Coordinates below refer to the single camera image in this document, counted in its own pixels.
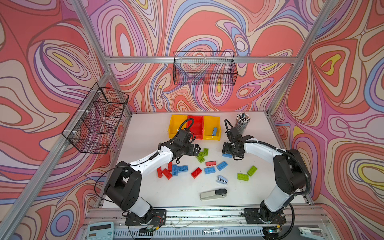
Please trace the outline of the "green lego cluster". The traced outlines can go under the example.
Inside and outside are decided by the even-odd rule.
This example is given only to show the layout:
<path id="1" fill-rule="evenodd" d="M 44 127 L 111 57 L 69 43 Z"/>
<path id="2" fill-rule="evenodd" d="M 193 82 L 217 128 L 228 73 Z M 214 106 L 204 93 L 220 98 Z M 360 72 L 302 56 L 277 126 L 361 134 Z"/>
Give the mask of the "green lego cluster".
<path id="1" fill-rule="evenodd" d="M 209 154 L 209 149 L 204 148 L 197 156 L 196 158 L 200 163 L 203 163 L 205 161 L 205 157 L 207 157 Z"/>

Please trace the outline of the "green lego brick angled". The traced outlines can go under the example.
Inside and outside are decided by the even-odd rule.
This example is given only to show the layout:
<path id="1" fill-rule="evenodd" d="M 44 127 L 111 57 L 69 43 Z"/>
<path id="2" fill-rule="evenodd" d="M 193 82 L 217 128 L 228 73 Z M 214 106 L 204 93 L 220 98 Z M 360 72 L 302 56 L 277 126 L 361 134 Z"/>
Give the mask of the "green lego brick angled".
<path id="1" fill-rule="evenodd" d="M 250 169 L 247 171 L 248 176 L 252 177 L 257 170 L 258 168 L 256 168 L 255 166 L 251 166 Z"/>

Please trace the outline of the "green lego brick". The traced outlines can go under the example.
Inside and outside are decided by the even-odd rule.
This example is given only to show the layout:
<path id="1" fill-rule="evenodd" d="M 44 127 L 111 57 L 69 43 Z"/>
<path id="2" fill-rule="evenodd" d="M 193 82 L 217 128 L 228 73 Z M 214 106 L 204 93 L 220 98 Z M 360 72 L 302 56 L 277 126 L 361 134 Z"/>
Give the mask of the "green lego brick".
<path id="1" fill-rule="evenodd" d="M 248 182 L 249 181 L 249 175 L 248 174 L 237 173 L 237 179 L 239 181 Z"/>

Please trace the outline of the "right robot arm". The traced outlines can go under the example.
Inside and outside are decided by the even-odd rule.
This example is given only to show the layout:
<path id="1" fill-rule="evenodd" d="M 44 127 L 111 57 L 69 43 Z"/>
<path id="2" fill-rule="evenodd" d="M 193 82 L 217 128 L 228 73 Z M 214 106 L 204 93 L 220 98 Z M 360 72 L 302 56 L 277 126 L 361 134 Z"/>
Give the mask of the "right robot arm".
<path id="1" fill-rule="evenodd" d="M 269 224 L 277 219 L 296 196 L 305 196 L 311 191 L 311 175 L 301 154 L 295 150 L 284 150 L 259 141 L 253 136 L 242 136 L 227 119 L 224 120 L 228 142 L 223 145 L 223 154 L 235 161 L 243 160 L 245 154 L 255 155 L 274 167 L 275 187 L 260 203 L 256 217 Z"/>

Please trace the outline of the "left yellow bin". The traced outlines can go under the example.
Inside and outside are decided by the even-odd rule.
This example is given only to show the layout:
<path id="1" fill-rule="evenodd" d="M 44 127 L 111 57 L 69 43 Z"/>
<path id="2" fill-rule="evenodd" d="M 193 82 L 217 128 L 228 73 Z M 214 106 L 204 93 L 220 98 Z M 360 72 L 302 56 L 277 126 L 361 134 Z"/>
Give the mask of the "left yellow bin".
<path id="1" fill-rule="evenodd" d="M 177 133 L 180 125 L 188 119 L 187 115 L 172 115 L 169 129 L 168 129 L 168 135 L 169 138 L 172 139 Z"/>

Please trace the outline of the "yellow bin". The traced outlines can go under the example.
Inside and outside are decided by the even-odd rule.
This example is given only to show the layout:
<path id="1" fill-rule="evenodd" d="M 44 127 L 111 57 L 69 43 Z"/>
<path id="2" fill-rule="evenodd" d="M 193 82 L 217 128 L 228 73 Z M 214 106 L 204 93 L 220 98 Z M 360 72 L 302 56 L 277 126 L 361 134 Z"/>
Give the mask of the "yellow bin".
<path id="1" fill-rule="evenodd" d="M 180 125 L 188 119 L 187 115 L 172 115 L 169 129 L 168 129 L 168 135 L 169 138 L 172 139 L 177 133 Z"/>
<path id="2" fill-rule="evenodd" d="M 217 136 L 212 136 L 213 129 L 218 128 Z M 220 117 L 204 116 L 203 140 L 221 140 L 221 119 Z"/>

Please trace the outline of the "red middle bin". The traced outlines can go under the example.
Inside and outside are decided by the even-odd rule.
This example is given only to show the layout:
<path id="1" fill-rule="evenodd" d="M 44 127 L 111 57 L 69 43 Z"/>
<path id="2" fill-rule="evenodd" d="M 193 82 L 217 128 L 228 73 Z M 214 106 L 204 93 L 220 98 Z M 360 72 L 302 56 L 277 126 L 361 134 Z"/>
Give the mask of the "red middle bin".
<path id="1" fill-rule="evenodd" d="M 188 115 L 188 119 L 193 119 L 194 122 L 188 121 L 187 127 L 190 126 L 190 131 L 196 136 L 197 140 L 203 139 L 203 133 L 204 133 L 204 117 L 203 116 L 192 116 Z"/>

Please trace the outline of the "red flat lego brick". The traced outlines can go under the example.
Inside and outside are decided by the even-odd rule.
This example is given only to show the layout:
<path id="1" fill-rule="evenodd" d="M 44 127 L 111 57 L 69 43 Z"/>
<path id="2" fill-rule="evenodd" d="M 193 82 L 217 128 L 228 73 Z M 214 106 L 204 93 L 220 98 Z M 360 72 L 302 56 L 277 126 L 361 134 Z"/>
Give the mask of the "red flat lego brick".
<path id="1" fill-rule="evenodd" d="M 216 161 L 209 161 L 209 162 L 206 162 L 206 166 L 207 166 L 207 167 L 215 166 L 216 164 L 217 164 Z"/>

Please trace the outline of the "pencil cup holder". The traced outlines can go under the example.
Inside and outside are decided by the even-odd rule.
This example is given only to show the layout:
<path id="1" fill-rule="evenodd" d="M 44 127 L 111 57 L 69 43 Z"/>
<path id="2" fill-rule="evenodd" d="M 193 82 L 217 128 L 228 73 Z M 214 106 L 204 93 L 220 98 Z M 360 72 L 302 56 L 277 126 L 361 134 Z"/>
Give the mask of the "pencil cup holder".
<path id="1" fill-rule="evenodd" d="M 251 118 L 246 113 L 239 113 L 236 116 L 236 125 L 235 128 L 238 130 L 238 132 L 242 135 L 250 122 Z"/>

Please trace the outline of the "red lego brick centre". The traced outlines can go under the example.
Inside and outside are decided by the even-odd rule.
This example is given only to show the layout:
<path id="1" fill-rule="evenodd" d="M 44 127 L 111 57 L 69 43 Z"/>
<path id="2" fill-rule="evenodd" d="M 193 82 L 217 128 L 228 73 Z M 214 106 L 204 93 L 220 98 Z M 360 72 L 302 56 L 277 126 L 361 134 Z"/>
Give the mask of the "red lego brick centre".
<path id="1" fill-rule="evenodd" d="M 193 177 L 193 179 L 196 179 L 202 172 L 203 172 L 203 170 L 202 170 L 201 168 L 196 168 L 196 169 L 191 173 L 191 176 Z"/>

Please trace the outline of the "right yellow bin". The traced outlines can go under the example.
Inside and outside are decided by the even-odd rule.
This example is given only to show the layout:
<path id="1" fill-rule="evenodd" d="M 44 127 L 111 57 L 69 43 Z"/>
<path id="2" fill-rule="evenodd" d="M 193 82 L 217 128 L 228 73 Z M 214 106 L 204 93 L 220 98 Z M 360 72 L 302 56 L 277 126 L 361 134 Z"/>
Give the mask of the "right yellow bin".
<path id="1" fill-rule="evenodd" d="M 218 128 L 217 136 L 212 136 L 213 129 Z M 221 140 L 221 119 L 220 117 L 204 116 L 203 140 Z"/>

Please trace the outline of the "white device bottom right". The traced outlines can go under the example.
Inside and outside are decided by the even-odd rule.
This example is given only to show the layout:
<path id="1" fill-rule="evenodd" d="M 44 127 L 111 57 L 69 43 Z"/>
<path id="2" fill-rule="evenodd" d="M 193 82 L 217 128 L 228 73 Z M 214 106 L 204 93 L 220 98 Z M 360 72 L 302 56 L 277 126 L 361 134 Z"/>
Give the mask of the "white device bottom right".
<path id="1" fill-rule="evenodd" d="M 299 234 L 301 237 L 308 238 L 311 240 L 325 240 L 326 235 L 323 233 L 320 228 L 306 228 L 298 227 Z"/>

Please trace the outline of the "white calculator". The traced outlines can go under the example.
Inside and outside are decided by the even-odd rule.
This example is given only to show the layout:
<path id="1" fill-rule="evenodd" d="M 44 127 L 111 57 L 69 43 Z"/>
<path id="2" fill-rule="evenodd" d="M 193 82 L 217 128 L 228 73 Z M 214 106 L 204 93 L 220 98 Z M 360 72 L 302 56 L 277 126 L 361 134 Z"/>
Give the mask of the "white calculator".
<path id="1" fill-rule="evenodd" d="M 112 240 L 114 237 L 114 223 L 100 222 L 88 225 L 87 240 Z"/>

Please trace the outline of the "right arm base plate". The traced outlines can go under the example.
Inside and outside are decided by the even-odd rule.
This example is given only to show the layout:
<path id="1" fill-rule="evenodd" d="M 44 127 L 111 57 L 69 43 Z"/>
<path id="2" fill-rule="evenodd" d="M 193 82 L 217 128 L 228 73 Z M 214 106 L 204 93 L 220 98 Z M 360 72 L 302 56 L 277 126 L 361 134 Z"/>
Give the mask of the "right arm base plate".
<path id="1" fill-rule="evenodd" d="M 267 208 L 245 208 L 241 215 L 249 225 L 283 225 L 287 222 L 283 210 L 270 212 Z"/>

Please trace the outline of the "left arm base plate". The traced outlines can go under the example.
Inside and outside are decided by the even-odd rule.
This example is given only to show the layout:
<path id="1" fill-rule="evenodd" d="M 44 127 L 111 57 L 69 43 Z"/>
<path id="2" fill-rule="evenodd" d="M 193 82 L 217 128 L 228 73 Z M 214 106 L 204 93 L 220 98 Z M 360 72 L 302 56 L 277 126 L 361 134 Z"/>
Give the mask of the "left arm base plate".
<path id="1" fill-rule="evenodd" d="M 150 209 L 143 217 L 139 217 L 133 212 L 126 216 L 126 226 L 154 226 L 161 227 L 166 223 L 166 209 Z"/>

